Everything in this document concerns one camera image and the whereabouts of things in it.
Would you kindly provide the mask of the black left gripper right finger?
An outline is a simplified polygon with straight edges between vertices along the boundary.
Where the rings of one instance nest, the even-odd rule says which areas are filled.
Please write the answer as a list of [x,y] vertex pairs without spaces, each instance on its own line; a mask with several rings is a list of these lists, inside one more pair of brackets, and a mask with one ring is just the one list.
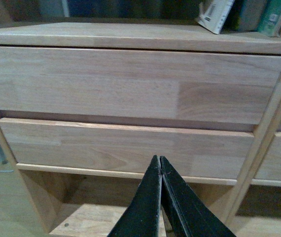
[[161,204],[177,237],[233,237],[164,156]]

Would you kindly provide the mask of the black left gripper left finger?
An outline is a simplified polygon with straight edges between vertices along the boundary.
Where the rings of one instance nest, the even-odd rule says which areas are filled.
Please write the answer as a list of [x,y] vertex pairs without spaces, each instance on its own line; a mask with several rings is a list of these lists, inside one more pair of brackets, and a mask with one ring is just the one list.
[[161,208],[161,163],[154,155],[132,202],[109,232],[109,237],[157,237]]

